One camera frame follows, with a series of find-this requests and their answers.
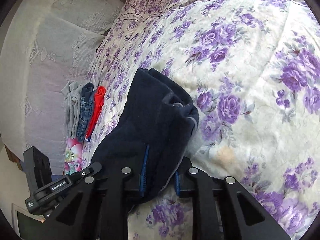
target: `red garment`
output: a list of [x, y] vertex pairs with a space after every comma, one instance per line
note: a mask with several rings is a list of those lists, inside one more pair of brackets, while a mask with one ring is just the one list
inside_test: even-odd
[[94, 127], [98, 121], [99, 115], [101, 113], [103, 107], [103, 98], [106, 93], [106, 89], [104, 87], [98, 87], [97, 92], [95, 93], [94, 97], [94, 110], [90, 122], [88, 124], [87, 133], [85, 138], [89, 138], [93, 132]]

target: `black metal clamp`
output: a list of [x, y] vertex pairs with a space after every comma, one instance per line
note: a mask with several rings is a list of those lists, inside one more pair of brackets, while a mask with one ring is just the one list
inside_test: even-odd
[[[133, 161], [130, 165], [127, 160], [122, 169], [99, 179], [95, 175], [101, 165], [93, 163], [33, 192], [26, 200], [27, 208], [46, 218], [34, 239], [127, 240], [130, 200], [140, 187], [141, 171]], [[193, 240], [220, 240], [221, 235], [225, 240], [290, 240], [233, 177], [209, 177], [184, 157], [170, 183], [179, 198], [193, 199]]]

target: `metal screw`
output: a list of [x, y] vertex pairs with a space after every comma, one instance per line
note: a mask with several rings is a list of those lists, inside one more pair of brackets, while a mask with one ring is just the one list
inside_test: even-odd
[[122, 172], [123, 174], [129, 174], [129, 173], [131, 172], [131, 169], [130, 169], [129, 167], [124, 167], [124, 168], [121, 170], [121, 172]]
[[190, 174], [197, 174], [197, 173], [198, 173], [198, 169], [192, 167], [192, 168], [189, 169], [189, 173], [190, 173]]
[[228, 184], [234, 184], [234, 183], [236, 182], [236, 180], [235, 180], [235, 178], [233, 178], [233, 177], [227, 177], [227, 178], [226, 178], [226, 182], [227, 182]]
[[85, 182], [86, 184], [90, 184], [90, 183], [92, 183], [93, 181], [94, 181], [94, 178], [91, 177], [91, 176], [86, 177], [86, 178], [84, 179], [84, 182]]

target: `wall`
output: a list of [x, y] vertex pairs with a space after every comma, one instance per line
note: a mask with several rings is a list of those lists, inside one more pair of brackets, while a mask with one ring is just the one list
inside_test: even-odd
[[5, 148], [0, 152], [0, 208], [12, 226], [11, 204], [27, 209], [25, 199], [30, 197], [27, 178], [17, 165], [9, 161]]

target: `bed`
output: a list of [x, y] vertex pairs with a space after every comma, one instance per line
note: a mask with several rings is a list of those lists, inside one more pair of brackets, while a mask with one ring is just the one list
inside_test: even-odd
[[[153, 67], [197, 106], [192, 164], [234, 176], [301, 239], [320, 208], [319, 46], [304, 0], [127, 0], [87, 76], [107, 92], [82, 167], [117, 125], [137, 68]], [[130, 213], [128, 230], [130, 240], [191, 240], [192, 203], [169, 187]]]

